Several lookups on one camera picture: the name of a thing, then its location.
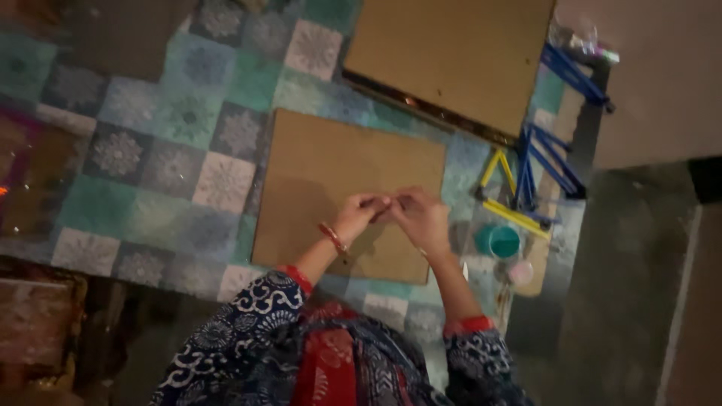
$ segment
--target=cardboard board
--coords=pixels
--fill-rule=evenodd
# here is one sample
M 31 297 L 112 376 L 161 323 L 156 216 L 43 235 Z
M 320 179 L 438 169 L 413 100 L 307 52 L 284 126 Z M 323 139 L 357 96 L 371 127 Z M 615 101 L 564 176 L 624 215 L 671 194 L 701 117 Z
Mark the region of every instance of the cardboard board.
M 365 0 L 344 69 L 517 138 L 554 0 Z
M 351 194 L 410 185 L 439 194 L 444 160 L 441 144 L 277 110 L 252 262 L 292 263 Z M 370 225 L 328 272 L 420 285 L 428 267 L 391 223 Z

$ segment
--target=sleeve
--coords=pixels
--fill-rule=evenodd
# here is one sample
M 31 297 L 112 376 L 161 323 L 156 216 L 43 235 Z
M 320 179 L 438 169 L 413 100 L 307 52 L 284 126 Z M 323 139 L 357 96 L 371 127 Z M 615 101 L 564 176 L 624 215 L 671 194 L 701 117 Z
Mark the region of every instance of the sleeve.
M 279 269 L 251 282 L 196 328 L 173 357 L 151 405 L 209 399 L 248 375 L 274 336 L 298 320 L 312 290 L 294 267 Z
M 444 327 L 449 384 L 457 406 L 533 405 L 516 383 L 516 368 L 499 330 L 486 316 Z

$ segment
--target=red cuff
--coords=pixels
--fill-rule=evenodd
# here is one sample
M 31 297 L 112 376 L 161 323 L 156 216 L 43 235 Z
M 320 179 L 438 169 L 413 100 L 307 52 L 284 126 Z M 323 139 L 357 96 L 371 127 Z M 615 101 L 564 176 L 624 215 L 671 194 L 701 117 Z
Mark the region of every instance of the red cuff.
M 494 322 L 486 316 L 469 317 L 468 319 L 452 321 L 444 326 L 444 337 L 455 334 L 483 332 L 493 329 Z
M 311 294 L 313 285 L 311 285 L 311 282 L 308 282 L 306 275 L 302 274 L 297 267 L 294 267 L 293 265 L 281 265 L 277 267 L 276 270 L 290 276 L 291 279 L 293 279 L 301 287 L 301 290 L 303 290 L 306 296 Z

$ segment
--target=teal cup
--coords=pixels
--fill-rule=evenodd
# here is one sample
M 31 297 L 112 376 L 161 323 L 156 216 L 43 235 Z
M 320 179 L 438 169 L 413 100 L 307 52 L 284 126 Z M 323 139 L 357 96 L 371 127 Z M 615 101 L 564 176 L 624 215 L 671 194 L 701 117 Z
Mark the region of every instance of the teal cup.
M 489 256 L 507 259 L 519 252 L 519 234 L 506 225 L 489 224 L 474 234 L 477 250 Z

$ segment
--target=woman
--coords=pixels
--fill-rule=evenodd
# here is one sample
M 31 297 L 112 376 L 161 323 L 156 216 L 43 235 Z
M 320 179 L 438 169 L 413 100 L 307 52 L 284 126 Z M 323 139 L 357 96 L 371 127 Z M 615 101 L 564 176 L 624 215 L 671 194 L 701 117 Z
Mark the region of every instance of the woman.
M 530 405 L 451 252 L 447 215 L 419 187 L 351 196 L 292 266 L 254 280 L 196 330 L 151 404 Z M 339 251 L 376 220 L 395 221 L 438 281 L 447 321 L 445 394 L 429 384 L 421 352 L 381 321 L 333 301 L 304 306 Z

